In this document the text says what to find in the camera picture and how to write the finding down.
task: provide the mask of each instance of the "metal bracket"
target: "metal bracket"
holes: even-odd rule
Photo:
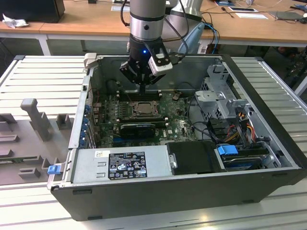
[[[84,67],[90,69],[91,67],[97,65],[97,53],[87,53],[84,55]]]

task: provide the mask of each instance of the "computer case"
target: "computer case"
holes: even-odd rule
[[[58,23],[65,11],[63,0],[0,0],[2,14],[13,19]]]

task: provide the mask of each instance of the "paper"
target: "paper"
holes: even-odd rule
[[[120,11],[121,6],[112,6],[111,11]],[[123,12],[129,12],[130,6],[124,6]]]
[[[15,20],[13,18],[9,18],[9,17],[6,17],[4,14],[3,14],[3,20],[2,22],[4,24],[6,24],[8,27],[10,28],[16,28],[16,27],[23,27],[23,26],[28,26],[29,24],[27,24],[27,22],[23,19],[18,19],[18,20]]]
[[[253,19],[268,19],[263,14],[256,13],[236,13],[239,18],[253,18]]]

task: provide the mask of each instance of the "phone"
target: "phone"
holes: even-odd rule
[[[233,7],[230,6],[228,7],[230,10],[232,11],[237,11],[237,12],[258,12],[256,9],[254,8],[244,8],[244,7]]]

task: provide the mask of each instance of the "white sticker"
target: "white sticker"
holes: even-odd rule
[[[0,161],[0,164],[13,164],[12,161]]]
[[[146,170],[138,170],[137,171],[137,174],[143,174],[143,173],[146,173]]]
[[[110,150],[95,151],[95,157],[109,157]]]

